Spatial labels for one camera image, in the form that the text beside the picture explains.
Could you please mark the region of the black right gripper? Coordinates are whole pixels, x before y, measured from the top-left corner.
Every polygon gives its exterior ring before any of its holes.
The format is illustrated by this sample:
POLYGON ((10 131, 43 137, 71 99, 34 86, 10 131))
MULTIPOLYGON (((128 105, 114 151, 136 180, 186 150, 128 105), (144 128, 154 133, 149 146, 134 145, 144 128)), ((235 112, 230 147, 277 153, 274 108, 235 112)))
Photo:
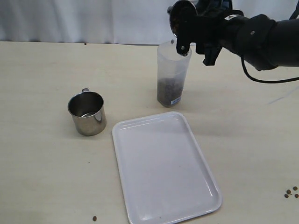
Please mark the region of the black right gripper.
POLYGON ((243 16, 240 10, 234 10, 230 0, 196 0, 197 15, 191 16, 179 25, 176 51, 186 56, 192 43, 196 44, 196 53, 204 55, 203 64, 214 66, 222 50, 221 32, 228 21, 243 16))

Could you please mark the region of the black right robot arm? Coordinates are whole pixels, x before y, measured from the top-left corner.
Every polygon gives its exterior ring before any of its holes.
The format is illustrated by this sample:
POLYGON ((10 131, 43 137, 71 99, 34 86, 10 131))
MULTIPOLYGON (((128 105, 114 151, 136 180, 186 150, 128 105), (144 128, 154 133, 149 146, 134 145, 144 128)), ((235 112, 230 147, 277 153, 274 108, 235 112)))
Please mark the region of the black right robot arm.
POLYGON ((241 57, 258 71, 299 65, 299 20, 275 21, 264 14, 247 18, 230 0, 179 0, 168 9, 177 53, 190 45, 214 66, 222 48, 241 57))

